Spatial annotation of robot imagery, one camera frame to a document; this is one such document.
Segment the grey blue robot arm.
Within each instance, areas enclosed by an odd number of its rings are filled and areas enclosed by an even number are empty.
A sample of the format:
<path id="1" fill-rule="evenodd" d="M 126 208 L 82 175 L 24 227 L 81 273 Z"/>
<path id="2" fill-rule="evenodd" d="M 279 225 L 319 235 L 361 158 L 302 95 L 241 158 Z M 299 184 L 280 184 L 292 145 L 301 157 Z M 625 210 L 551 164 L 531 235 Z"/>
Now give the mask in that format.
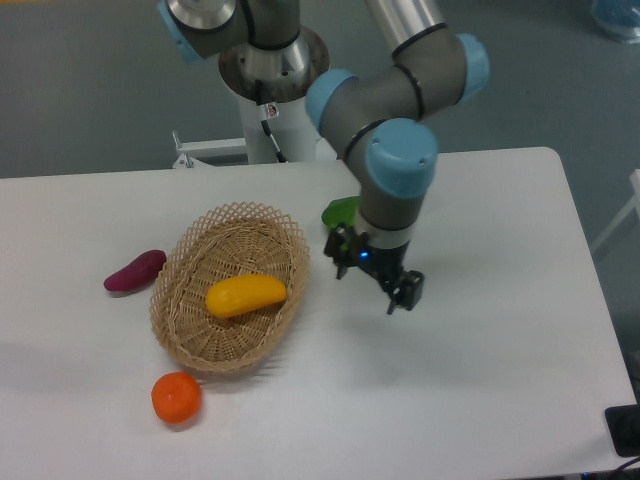
<path id="1" fill-rule="evenodd" d="M 403 260 L 439 154 L 426 116 L 484 88 L 484 46 L 451 33 L 434 1 L 371 1 L 393 63 L 360 79 L 331 66 L 296 1 L 161 1 L 158 12 L 189 62 L 216 58 L 237 98 L 248 160 L 308 161 L 325 140 L 360 186 L 352 225 L 333 227 L 324 252 L 339 275 L 358 268 L 411 310 L 424 277 Z"/>

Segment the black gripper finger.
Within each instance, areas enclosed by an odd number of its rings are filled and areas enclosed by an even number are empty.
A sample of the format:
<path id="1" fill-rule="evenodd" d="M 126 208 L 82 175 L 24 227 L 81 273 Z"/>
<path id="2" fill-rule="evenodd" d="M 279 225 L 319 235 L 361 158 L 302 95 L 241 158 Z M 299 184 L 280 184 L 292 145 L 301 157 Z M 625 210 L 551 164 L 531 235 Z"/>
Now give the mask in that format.
<path id="1" fill-rule="evenodd" d="M 396 309 L 411 311 L 422 298 L 425 276 L 416 270 L 402 270 L 393 280 L 385 283 L 385 292 L 389 296 L 387 314 Z"/>
<path id="2" fill-rule="evenodd" d="M 346 224 L 338 224 L 329 230 L 324 255 L 332 259 L 337 279 L 342 279 L 350 268 L 357 265 L 351 248 L 353 233 L 354 229 Z"/>

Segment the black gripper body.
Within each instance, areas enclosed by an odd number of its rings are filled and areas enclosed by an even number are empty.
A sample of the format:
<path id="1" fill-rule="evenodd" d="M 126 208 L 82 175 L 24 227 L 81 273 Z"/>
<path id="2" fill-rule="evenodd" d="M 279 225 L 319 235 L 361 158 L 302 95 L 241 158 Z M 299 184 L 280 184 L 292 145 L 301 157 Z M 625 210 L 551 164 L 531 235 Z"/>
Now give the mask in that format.
<path id="1" fill-rule="evenodd" d="M 366 232 L 358 233 L 354 227 L 350 227 L 349 233 L 352 265 L 376 280 L 384 292 L 395 293 L 410 283 L 410 274 L 403 266 L 409 242 L 393 248 L 382 248 L 375 246 Z"/>

